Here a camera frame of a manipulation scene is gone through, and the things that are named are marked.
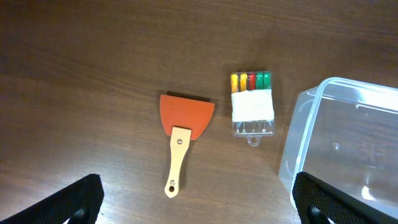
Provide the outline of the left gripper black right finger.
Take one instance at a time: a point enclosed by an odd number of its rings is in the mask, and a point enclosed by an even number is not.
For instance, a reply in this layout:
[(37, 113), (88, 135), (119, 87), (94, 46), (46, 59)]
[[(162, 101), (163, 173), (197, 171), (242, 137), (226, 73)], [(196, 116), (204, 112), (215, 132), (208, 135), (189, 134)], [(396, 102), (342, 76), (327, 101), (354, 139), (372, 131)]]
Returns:
[(307, 172), (296, 175), (292, 197), (300, 221), (304, 224), (397, 223), (396, 218), (370, 207)]

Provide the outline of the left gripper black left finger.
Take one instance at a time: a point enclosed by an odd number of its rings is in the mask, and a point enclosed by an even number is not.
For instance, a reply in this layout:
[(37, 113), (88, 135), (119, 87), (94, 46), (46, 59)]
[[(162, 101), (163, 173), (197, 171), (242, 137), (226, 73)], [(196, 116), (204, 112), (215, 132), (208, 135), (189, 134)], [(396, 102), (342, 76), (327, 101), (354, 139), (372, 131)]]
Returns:
[(103, 198), (100, 176), (89, 174), (1, 223), (95, 224)]

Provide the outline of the clear plastic storage container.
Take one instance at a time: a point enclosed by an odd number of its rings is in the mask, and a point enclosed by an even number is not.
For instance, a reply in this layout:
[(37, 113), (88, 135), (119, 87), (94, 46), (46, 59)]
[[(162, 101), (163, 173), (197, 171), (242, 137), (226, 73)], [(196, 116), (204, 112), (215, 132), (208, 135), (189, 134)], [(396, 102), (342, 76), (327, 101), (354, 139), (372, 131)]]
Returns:
[(299, 93), (279, 169), (287, 190), (299, 172), (396, 217), (397, 90), (333, 77)]

